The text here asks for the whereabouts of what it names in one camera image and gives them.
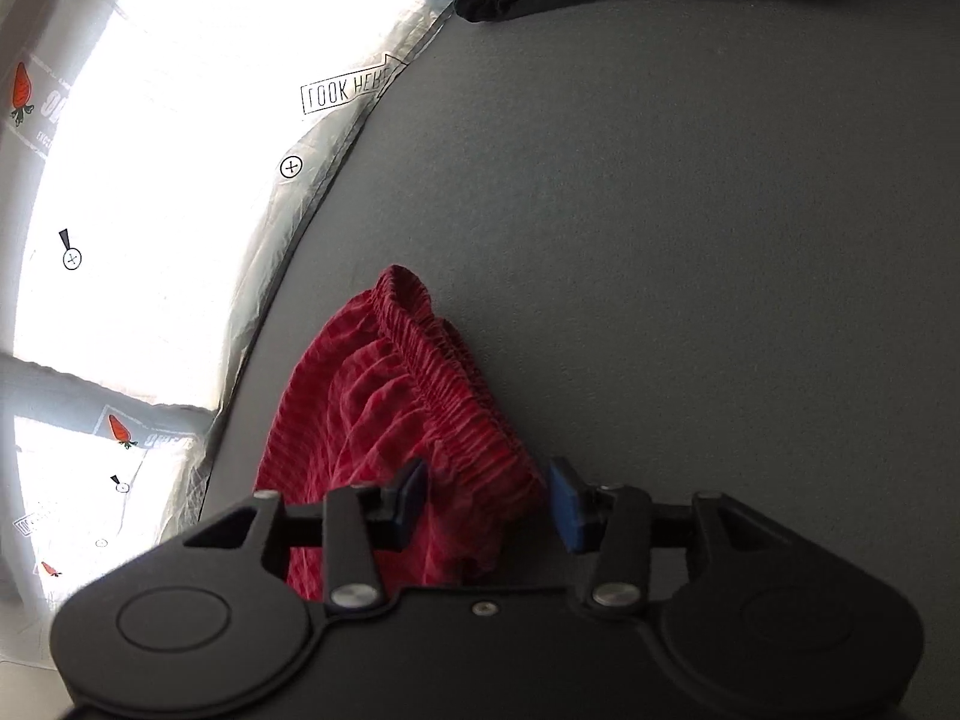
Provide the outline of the white printed curtain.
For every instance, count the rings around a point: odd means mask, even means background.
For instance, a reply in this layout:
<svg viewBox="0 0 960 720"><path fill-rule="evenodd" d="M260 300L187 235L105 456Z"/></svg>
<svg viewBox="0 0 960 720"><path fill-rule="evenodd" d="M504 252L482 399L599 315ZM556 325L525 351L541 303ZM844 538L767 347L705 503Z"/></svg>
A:
<svg viewBox="0 0 960 720"><path fill-rule="evenodd" d="M451 0L2 0L2 655L189 527L280 266Z"/></svg>

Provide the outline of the red checkered shorts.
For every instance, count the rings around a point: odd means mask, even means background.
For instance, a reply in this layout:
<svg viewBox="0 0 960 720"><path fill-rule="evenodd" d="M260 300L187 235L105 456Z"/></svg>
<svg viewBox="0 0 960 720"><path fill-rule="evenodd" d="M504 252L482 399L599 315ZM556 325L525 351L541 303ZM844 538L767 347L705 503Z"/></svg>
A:
<svg viewBox="0 0 960 720"><path fill-rule="evenodd" d="M379 551L389 592L493 571L506 532L547 497L539 465L454 325L400 265L335 312L291 372L257 466L257 489L313 504L427 465L425 509L405 550Z"/></svg>

